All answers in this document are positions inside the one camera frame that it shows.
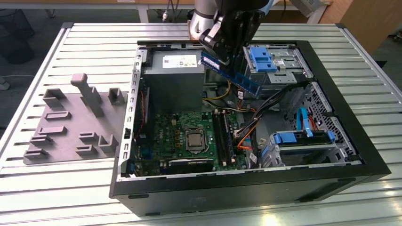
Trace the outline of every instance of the ram slot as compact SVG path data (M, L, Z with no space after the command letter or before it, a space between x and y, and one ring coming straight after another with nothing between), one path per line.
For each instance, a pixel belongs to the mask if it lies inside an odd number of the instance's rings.
M232 138L224 111L212 112L212 124L219 164L227 166L233 162Z
M217 159L219 164L225 166L225 152L224 152L224 137L221 134L221 127L220 127L220 113L219 111L212 112L212 125L213 125L213 133L215 133L215 143L216 143L216 151L217 151Z
M227 156L227 162L233 163L233 150L232 150L232 135L228 127L228 120L225 117L225 113L221 113L223 123L224 123L224 136L225 136L225 156Z

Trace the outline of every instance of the metal table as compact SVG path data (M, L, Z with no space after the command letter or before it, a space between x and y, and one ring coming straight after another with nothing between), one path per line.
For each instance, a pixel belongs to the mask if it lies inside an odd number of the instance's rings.
M187 24L74 24L60 30L0 141L0 224L399 225L402 95L348 31L332 24L264 24L255 39L311 42L392 171L379 181L354 186L322 202L139 218L108 198L112 158L22 164L45 89L77 93L70 74L86 73L97 91L128 90L136 41L171 39L188 39Z

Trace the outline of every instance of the green motherboard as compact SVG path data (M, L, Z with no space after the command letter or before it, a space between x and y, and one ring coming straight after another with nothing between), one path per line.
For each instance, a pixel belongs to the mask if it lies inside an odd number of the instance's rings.
M231 132L237 129L233 112L225 113ZM189 151L188 137L191 133L203 139L203 149ZM171 159L207 158L213 159L212 171L240 170L245 168L243 151L240 153L233 145L236 153L232 164L223 165L219 162L219 153L215 143L215 132L211 112L157 114L155 118L153 146L151 156L143 161L144 176L163 175L160 166Z

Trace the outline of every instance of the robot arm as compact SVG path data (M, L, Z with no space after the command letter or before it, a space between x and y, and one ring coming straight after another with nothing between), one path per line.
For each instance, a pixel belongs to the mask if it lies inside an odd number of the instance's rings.
M224 65L248 45L273 0L196 0L191 34Z

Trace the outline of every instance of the blue plastic latch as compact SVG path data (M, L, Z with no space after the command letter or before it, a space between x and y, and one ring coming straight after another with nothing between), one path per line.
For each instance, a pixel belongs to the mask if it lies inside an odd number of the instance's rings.
M327 136L328 136L328 140L331 142L334 142L335 141L335 134L334 134L334 132L331 130L327 131Z
M281 139L277 134L273 135L273 140L276 144L281 143Z
M312 137L307 109L304 107L299 107L299 109L296 110L296 130L302 130L302 122L303 122L304 131L307 133L307 137Z
M249 58L255 63L256 72L275 72L276 66L271 61L271 54L265 47L249 47Z
M279 133L281 143L288 144L288 143L295 143L296 142L296 137L294 133Z
M264 147L264 150L261 152L261 156L264 156L265 152L268 151L268 145Z

